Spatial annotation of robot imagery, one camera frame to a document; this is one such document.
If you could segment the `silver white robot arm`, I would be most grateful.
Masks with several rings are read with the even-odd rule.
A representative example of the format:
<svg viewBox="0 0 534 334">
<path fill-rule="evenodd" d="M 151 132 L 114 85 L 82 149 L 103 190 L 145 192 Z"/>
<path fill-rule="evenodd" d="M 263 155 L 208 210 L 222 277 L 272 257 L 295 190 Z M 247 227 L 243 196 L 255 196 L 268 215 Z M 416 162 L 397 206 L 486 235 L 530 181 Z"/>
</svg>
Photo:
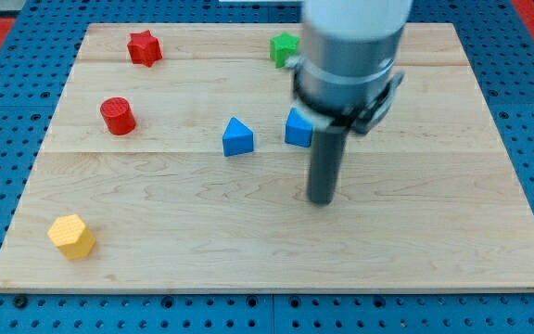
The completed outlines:
<svg viewBox="0 0 534 334">
<path fill-rule="evenodd" d="M 366 135 L 386 116 L 403 74 L 393 75 L 412 0 L 305 0 L 293 106 L 319 131 Z"/>
</svg>

